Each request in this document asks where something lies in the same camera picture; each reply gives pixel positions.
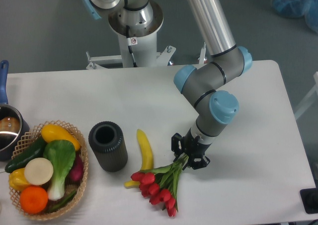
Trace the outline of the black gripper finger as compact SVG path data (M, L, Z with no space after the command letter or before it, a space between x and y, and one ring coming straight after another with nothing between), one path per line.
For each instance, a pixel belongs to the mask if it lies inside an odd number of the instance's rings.
M183 166L183 170L186 168L192 168L193 170L205 168L209 165L209 163L210 159L205 155L199 158L189 157L186 164Z
M177 161L177 159L184 153L182 143L183 137L179 133L175 133L171 137L171 151L174 153L174 161Z

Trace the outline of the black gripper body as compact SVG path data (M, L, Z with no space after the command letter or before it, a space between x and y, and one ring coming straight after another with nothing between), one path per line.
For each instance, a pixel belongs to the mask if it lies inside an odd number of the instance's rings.
M203 159L206 150L211 144L204 144L200 142L200 137L193 136L191 130L183 138L182 149L185 154L189 156L189 159L200 160Z

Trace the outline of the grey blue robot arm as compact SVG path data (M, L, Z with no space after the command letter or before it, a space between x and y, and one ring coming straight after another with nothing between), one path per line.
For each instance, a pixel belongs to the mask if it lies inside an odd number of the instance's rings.
M238 100L221 87L252 66L252 57L236 45L219 0L187 0L212 61L201 68L183 66L173 82L197 111L198 117L185 136L175 134L171 149L175 157L188 156L187 166L209 164L205 151L239 110ZM83 0L95 19L108 18L117 34L125 68L166 65L157 52L157 32L163 23L160 6L153 0Z

